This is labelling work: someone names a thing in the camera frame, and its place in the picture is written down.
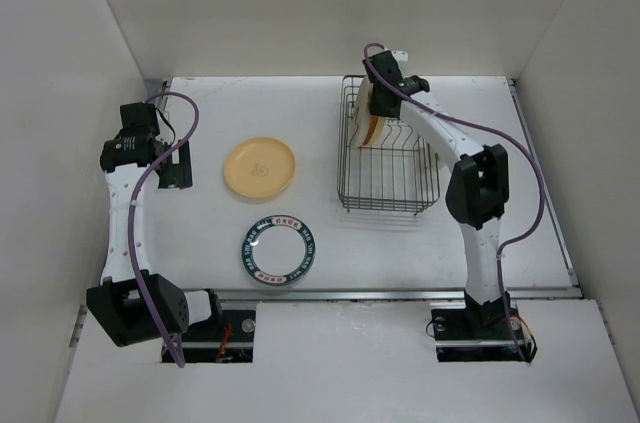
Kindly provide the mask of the cream plate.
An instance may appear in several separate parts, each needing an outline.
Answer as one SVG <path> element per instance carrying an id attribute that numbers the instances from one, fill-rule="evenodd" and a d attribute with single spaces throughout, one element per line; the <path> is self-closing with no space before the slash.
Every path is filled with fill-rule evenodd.
<path id="1" fill-rule="evenodd" d="M 371 82 L 367 77 L 364 77 L 353 105 L 349 136 L 349 143 L 352 148 L 359 148 L 368 142 L 371 125 L 369 102 L 372 89 Z"/>

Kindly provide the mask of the yellow plate with drawing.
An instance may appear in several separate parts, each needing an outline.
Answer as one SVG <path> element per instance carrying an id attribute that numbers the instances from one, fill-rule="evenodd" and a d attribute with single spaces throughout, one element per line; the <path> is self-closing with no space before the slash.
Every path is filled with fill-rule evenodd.
<path id="1" fill-rule="evenodd" d="M 269 199 L 286 190 L 296 172 L 293 151 L 282 141 L 255 137 L 236 145 L 225 159 L 228 187 L 249 199 Z"/>

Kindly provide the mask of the grey patterned plate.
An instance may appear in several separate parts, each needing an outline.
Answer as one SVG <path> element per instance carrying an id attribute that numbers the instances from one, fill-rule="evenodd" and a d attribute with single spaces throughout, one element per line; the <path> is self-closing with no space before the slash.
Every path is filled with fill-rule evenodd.
<path id="1" fill-rule="evenodd" d="M 257 283 L 286 287 L 302 280 L 317 253 L 315 237 L 300 219 L 284 214 L 267 216 L 246 233 L 241 263 Z"/>

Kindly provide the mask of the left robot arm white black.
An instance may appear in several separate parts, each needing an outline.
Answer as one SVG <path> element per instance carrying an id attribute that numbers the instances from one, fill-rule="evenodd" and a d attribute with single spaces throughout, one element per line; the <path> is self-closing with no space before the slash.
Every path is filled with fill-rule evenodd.
<path id="1" fill-rule="evenodd" d="M 161 140 L 166 119 L 151 102 L 120 108 L 122 128 L 104 143 L 100 167 L 109 190 L 108 253 L 89 311 L 119 347 L 182 335 L 209 340 L 224 326 L 211 289 L 185 291 L 157 273 L 154 200 L 192 187 L 189 144 Z"/>

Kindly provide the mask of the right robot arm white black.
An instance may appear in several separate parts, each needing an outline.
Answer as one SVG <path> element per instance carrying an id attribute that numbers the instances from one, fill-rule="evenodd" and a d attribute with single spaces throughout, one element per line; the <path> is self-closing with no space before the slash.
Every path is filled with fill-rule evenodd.
<path id="1" fill-rule="evenodd" d="M 394 53 L 363 60 L 372 84 L 369 114 L 398 119 L 417 133 L 449 169 L 445 195 L 449 214 L 460 225 L 466 257 L 465 308 L 458 312 L 459 340 L 498 340 L 508 321 L 509 298 L 497 265 L 499 233 L 509 198 L 508 155 L 500 144 L 478 143 L 445 110 L 419 76 L 404 76 Z"/>

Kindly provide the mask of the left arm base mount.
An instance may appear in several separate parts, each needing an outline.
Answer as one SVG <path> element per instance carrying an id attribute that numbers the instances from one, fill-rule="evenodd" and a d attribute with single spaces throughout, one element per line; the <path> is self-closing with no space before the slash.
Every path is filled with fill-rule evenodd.
<path id="1" fill-rule="evenodd" d="M 191 325 L 182 335 L 185 362 L 251 363 L 253 361 L 257 305 L 224 302 L 222 322 L 212 320 Z"/>

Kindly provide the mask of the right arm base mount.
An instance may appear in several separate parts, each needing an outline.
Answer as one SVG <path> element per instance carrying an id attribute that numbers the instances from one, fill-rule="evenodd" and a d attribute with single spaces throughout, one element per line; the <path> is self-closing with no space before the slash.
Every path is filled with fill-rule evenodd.
<path id="1" fill-rule="evenodd" d="M 425 331 L 435 340 L 440 363 L 524 362 L 531 363 L 538 345 L 516 306 L 509 319 L 481 326 L 473 322 L 463 304 L 437 303 L 430 307 Z"/>

